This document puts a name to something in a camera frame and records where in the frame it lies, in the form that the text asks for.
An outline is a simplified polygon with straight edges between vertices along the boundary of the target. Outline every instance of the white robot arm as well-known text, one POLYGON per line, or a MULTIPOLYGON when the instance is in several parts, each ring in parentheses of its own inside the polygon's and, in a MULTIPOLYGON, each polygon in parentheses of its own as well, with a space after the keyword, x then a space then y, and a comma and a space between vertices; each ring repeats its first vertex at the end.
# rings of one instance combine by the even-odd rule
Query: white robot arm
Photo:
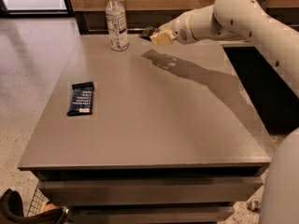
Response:
MULTIPOLYGON (((150 37, 156 45, 243 37, 299 98, 299 33, 269 17, 256 0, 216 0, 188 11, 150 37)), ((299 223, 299 128, 279 146, 265 181, 260 224, 299 223)))
POLYGON ((299 33, 268 16, 256 0, 215 0, 161 26, 150 37, 156 45, 191 44, 202 39, 246 39, 299 97, 299 33))

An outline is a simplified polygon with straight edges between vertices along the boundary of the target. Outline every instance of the shoe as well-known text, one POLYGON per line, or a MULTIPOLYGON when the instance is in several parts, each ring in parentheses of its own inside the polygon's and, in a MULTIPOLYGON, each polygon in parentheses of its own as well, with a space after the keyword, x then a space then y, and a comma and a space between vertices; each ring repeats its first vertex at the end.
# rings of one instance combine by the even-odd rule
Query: shoe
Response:
POLYGON ((25 217, 22 200, 18 191, 8 189, 0 197, 1 224, 58 224, 64 223, 66 214, 63 208, 49 210, 32 217, 25 217))

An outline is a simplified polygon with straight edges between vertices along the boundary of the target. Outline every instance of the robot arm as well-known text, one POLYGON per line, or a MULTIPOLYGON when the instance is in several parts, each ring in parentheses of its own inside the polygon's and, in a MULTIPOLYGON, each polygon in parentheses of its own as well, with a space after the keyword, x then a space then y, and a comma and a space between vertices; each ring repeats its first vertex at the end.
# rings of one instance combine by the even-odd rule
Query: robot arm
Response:
POLYGON ((299 98, 299 33, 269 17, 256 0, 215 0, 159 28, 155 45, 191 44, 202 39, 247 39, 299 98))

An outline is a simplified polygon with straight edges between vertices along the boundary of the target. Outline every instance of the table drawer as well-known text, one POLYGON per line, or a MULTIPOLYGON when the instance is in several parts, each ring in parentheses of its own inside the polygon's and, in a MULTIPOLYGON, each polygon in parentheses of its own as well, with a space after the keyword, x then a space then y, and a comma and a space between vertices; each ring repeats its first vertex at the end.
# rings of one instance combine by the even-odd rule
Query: table drawer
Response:
POLYGON ((64 206, 224 203, 245 201, 260 177, 45 181, 39 189, 64 206))
POLYGON ((70 209, 68 215, 76 224, 146 224, 146 223, 211 223, 223 221, 234 212, 232 206, 70 209))

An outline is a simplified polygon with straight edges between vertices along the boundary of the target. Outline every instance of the bottle label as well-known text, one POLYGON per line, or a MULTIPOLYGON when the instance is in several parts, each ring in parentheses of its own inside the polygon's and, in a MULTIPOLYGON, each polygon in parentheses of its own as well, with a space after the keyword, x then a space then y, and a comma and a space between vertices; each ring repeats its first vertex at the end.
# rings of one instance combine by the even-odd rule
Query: bottle label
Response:
POLYGON ((107 27, 113 49, 125 49, 128 45, 124 12, 107 14, 107 27))

